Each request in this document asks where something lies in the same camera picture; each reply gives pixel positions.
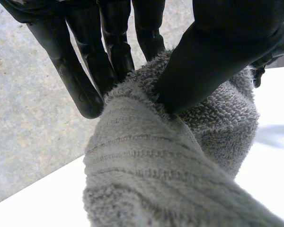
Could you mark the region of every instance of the towel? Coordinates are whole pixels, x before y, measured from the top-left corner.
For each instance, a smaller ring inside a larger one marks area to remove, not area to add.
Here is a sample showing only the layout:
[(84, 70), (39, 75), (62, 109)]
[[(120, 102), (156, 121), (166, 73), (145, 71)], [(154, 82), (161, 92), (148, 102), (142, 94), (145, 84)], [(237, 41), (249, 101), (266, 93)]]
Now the towel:
[(251, 69), (170, 115), (153, 89), (170, 55), (130, 73), (106, 96), (84, 157), (91, 225), (283, 227), (233, 180), (257, 129)]

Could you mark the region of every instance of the white table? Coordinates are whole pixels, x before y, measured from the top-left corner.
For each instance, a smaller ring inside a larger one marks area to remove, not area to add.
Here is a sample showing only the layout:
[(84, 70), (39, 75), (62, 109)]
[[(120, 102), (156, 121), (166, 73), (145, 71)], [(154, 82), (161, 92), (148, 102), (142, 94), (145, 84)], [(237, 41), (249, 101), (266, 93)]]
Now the white table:
[[(284, 126), (284, 68), (269, 69), (255, 90), (260, 128)], [(284, 145), (284, 135), (272, 135)], [(255, 141), (236, 182), (284, 219), (284, 148)], [(0, 203), (0, 227), (88, 227), (81, 200), (83, 157), (60, 168)]]

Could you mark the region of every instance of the black finger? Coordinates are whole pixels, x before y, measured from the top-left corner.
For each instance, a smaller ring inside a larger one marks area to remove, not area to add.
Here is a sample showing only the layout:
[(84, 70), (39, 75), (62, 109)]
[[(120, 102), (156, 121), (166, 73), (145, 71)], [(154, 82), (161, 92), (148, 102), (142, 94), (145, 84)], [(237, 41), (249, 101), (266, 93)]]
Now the black finger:
[(165, 51), (162, 25), (165, 0), (133, 0), (134, 20), (139, 45), (147, 61)]
[(268, 40), (237, 43), (217, 40), (192, 24), (158, 80), (158, 102), (175, 114), (195, 106), (220, 84), (272, 50), (283, 33), (284, 29), (280, 29)]
[(80, 113), (98, 117), (103, 101), (85, 74), (70, 41), (64, 17), (52, 17), (27, 25), (47, 51)]
[(118, 79), (102, 44), (100, 13), (96, 1), (71, 10), (66, 20), (91, 78), (104, 96), (118, 83)]
[(126, 31), (131, 12), (130, 0), (100, 0), (103, 37), (108, 56), (120, 82), (128, 72), (134, 70), (130, 45)]

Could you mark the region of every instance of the robotic hand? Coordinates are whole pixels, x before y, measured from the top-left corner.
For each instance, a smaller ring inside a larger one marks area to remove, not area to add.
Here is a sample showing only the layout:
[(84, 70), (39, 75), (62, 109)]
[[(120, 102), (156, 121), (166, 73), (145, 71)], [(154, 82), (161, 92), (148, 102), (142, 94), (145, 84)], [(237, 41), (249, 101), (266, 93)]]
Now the robotic hand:
[[(26, 23), (57, 69), (80, 113), (98, 117), (103, 95), (134, 70), (126, 31), (131, 0), (0, 0)], [(165, 50), (159, 34), (165, 0), (132, 0), (139, 45), (147, 61)], [(85, 74), (70, 41), (73, 32), (95, 84)], [(101, 41), (101, 28), (107, 53)]]
[(193, 0), (193, 8), (195, 22), (156, 86), (158, 102), (175, 114), (284, 41), (284, 0)]

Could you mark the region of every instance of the concrete floor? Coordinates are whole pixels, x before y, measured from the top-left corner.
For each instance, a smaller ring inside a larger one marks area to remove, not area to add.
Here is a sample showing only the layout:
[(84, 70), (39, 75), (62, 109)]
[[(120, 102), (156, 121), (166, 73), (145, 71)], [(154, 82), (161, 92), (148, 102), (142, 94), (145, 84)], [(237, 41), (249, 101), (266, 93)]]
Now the concrete floor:
[[(191, 0), (166, 0), (166, 47), (192, 22)], [(133, 10), (128, 41), (139, 68)], [(97, 122), (81, 117), (45, 50), (0, 5), (0, 201), (81, 156)]]

